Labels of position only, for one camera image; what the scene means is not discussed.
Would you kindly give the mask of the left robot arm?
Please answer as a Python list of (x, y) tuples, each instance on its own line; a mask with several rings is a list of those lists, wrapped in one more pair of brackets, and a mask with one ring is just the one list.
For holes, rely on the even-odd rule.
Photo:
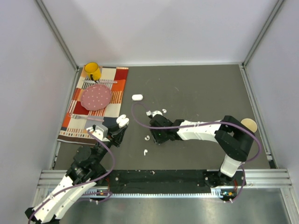
[(114, 126), (93, 125), (87, 128), (96, 145), (78, 148), (71, 167), (66, 171), (56, 188), (37, 206), (28, 208), (25, 215), (28, 223), (58, 224), (67, 210), (89, 189), (105, 182), (110, 174), (101, 160), (110, 147), (118, 147), (128, 127), (129, 118), (119, 117)]

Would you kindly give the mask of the patchwork orange placemat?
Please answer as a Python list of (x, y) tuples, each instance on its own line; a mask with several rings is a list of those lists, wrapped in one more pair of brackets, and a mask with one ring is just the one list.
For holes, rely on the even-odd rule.
[[(117, 81), (116, 84), (104, 84), (112, 92), (112, 98), (109, 105), (98, 111), (86, 110), (80, 102), (83, 91), (92, 84), (84, 83), (84, 80), (88, 80), (88, 75), (84, 69), (79, 70), (79, 77), (77, 78), (76, 86), (73, 90), (72, 98), (70, 100), (66, 115), (64, 117), (57, 140), (74, 144), (89, 144), (96, 143), (96, 140), (91, 138), (86, 131), (86, 128), (92, 125), (103, 124), (109, 126), (116, 123), (116, 119), (120, 115), (121, 104), (125, 84), (128, 76), (128, 68), (125, 67), (100, 67), (101, 79)], [(84, 117), (91, 117), (97, 119), (103, 119), (104, 122), (91, 121), (85, 119), (73, 119), (68, 114), (77, 114)]]

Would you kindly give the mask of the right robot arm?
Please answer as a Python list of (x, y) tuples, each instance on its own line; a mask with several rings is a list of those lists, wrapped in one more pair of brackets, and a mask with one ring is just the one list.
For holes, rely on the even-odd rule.
[(160, 112), (149, 116), (151, 127), (168, 129), (150, 129), (156, 144), (169, 140), (206, 140), (218, 143), (225, 152), (224, 161), (217, 174), (206, 172), (205, 183), (210, 187), (229, 185), (239, 166), (248, 158), (254, 139), (242, 130), (224, 124), (197, 126), (195, 122), (177, 119), (171, 122)]

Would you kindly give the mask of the yellow mug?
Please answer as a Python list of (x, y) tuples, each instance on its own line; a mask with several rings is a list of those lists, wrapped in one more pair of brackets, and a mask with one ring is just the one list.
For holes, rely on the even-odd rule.
[(90, 62), (84, 67), (85, 73), (88, 75), (89, 79), (92, 81), (97, 81), (101, 78), (100, 67), (95, 62)]

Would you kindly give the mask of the pink polka dot plate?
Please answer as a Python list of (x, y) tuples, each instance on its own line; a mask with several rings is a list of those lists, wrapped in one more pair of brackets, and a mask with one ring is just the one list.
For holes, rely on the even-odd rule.
[(107, 86), (94, 84), (83, 91), (80, 102), (86, 110), (98, 111), (106, 108), (111, 98), (112, 92)]

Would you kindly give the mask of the white charging case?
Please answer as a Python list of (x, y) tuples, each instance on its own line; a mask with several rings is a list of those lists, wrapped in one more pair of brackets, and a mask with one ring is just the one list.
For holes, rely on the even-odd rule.
[(122, 114), (116, 119), (116, 123), (118, 124), (119, 128), (122, 128), (129, 124), (129, 118), (125, 114)]
[(133, 101), (142, 101), (143, 100), (143, 95), (142, 94), (134, 94), (132, 95), (132, 100)]

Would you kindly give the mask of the cream dotted mug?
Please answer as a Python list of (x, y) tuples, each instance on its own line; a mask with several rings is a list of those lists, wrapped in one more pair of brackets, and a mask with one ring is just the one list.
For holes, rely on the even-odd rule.
[(253, 119), (244, 118), (241, 120), (241, 124), (247, 127), (253, 133), (258, 130), (257, 123)]

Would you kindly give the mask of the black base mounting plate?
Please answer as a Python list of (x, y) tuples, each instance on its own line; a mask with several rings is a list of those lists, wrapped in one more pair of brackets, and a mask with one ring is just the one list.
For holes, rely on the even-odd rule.
[(98, 186), (114, 194), (210, 193), (211, 188), (240, 187), (244, 176), (237, 171), (225, 177), (220, 171), (200, 170), (114, 170)]

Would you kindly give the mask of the closed white charging case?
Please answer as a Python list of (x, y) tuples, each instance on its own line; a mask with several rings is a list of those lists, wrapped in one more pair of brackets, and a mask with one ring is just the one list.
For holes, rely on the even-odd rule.
[(133, 101), (142, 101), (143, 100), (143, 95), (142, 94), (134, 94), (132, 95), (132, 100)]

